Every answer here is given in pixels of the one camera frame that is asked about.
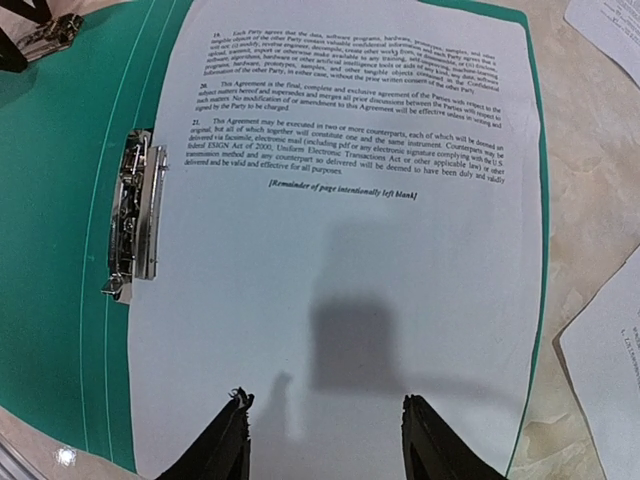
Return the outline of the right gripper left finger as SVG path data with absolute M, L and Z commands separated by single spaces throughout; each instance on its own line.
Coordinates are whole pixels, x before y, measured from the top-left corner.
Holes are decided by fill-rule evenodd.
M 180 458 L 158 480 L 248 480 L 251 438 L 248 411 L 254 395 L 241 387 Z

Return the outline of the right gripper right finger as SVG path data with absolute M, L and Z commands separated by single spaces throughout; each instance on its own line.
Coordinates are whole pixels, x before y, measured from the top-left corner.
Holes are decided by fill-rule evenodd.
M 420 395 L 406 395 L 402 451 L 408 480 L 503 480 Z

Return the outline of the folder cover metal clip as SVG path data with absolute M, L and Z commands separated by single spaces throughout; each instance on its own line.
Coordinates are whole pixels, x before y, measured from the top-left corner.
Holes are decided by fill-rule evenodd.
M 68 13 L 37 26 L 16 41 L 16 46 L 31 63 L 45 56 L 68 49 L 74 42 L 84 18 Z

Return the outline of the green file folder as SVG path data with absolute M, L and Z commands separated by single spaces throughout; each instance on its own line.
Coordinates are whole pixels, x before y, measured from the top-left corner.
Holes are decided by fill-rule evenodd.
M 1 404 L 45 434 L 138 475 L 129 374 L 129 308 L 108 278 L 116 178 L 130 131 L 153 132 L 171 53 L 196 1 L 5 1 L 1 5 Z M 74 13 L 73 44 L 34 62 L 16 41 Z M 549 180 L 540 136 L 543 286 Z

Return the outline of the folder spine metal clip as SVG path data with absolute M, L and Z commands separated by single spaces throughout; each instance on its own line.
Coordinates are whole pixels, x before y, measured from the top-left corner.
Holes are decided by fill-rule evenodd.
M 107 267 L 101 292 L 128 305 L 133 281 L 157 273 L 158 230 L 167 152 L 155 146 L 153 132 L 129 132 L 116 178 L 111 211 Z

